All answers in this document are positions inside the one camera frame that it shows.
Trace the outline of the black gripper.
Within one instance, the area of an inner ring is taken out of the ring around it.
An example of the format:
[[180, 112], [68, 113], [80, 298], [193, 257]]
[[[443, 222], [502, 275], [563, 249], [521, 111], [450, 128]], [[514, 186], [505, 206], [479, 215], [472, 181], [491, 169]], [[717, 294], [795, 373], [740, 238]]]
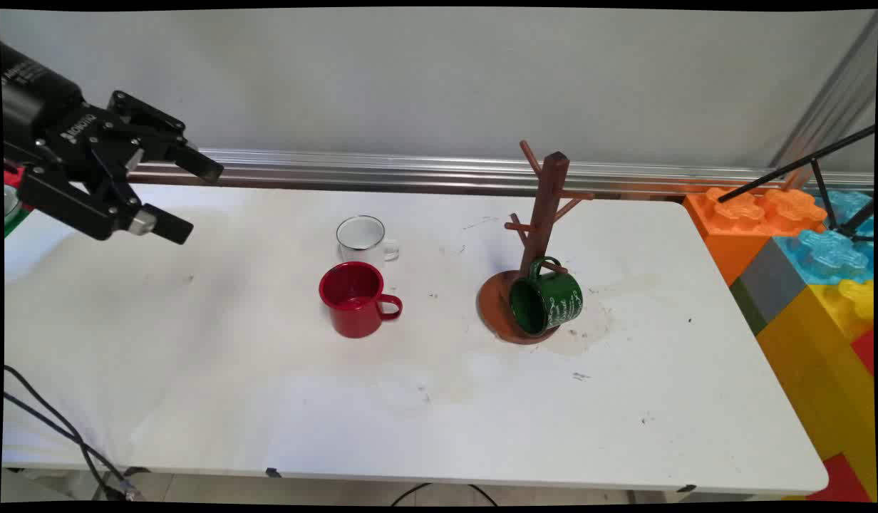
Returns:
[[[185, 124], [123, 90], [100, 107], [81, 87], [7, 43], [2, 45], [4, 152], [23, 166], [20, 202], [86, 236], [116, 232], [184, 244], [194, 225], [141, 202], [127, 176], [142, 162], [171, 162], [207, 184], [224, 166], [185, 137]], [[111, 185], [122, 182], [122, 195]], [[107, 187], [108, 195], [77, 188]]]

